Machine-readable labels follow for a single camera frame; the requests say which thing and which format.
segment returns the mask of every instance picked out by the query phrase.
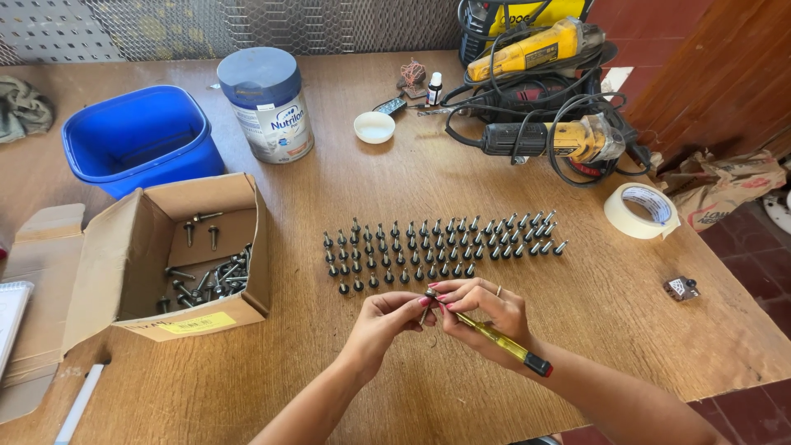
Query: paper bag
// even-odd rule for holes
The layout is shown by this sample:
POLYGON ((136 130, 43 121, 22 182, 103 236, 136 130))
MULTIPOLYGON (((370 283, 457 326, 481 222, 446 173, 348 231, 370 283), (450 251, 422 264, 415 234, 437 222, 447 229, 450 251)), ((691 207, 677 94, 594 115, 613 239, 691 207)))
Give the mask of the paper bag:
POLYGON ((662 177, 679 217, 698 232, 730 214, 739 204, 785 185, 785 169, 768 150, 715 161, 711 153, 692 154, 662 177))

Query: yellow screwdriver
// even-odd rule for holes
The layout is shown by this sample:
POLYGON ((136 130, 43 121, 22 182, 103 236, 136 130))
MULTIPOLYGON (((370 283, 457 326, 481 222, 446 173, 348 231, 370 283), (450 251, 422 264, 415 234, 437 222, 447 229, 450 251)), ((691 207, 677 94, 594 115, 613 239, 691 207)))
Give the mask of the yellow screwdriver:
MULTIPOLYGON (((437 298, 437 292, 434 289, 429 289, 424 295, 432 299, 437 298)), ((519 361, 524 363, 526 367, 529 367, 536 374, 540 375, 541 377, 549 377, 549 375, 552 374, 551 363, 547 362, 545 359, 542 359, 536 354, 533 354, 527 349, 522 348, 516 341, 511 340, 507 336, 498 332, 496 329, 492 329, 479 321, 469 318, 465 314, 457 312, 454 312, 454 314, 461 321, 463 321, 464 324, 483 334, 483 336, 489 340, 492 340, 500 348, 505 349, 509 354, 519 359, 519 361)))

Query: nutrilon logo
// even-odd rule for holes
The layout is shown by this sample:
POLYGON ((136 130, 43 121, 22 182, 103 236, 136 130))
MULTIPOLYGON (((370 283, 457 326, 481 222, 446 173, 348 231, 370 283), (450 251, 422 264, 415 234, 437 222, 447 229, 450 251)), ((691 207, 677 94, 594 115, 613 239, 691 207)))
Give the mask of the nutrilon logo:
POLYGON ((283 128, 293 127, 298 124, 305 115, 305 110, 300 110, 296 105, 292 105, 278 113, 271 122, 272 130, 282 130, 283 128))

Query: cloth rag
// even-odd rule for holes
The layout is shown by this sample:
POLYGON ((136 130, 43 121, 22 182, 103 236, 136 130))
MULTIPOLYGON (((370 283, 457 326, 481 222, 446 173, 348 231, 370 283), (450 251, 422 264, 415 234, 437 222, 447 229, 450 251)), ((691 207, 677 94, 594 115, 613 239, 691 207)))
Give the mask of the cloth rag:
POLYGON ((0 76, 0 143, 46 133, 52 126, 49 99, 29 83, 0 76))

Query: nutrilon can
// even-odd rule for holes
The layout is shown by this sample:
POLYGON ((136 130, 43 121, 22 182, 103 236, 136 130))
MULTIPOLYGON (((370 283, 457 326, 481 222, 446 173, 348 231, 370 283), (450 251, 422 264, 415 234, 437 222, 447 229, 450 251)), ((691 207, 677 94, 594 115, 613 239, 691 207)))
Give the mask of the nutrilon can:
POLYGON ((260 161, 286 164, 313 148, 302 77, 291 54, 269 47, 243 49, 220 62, 217 77, 260 161))

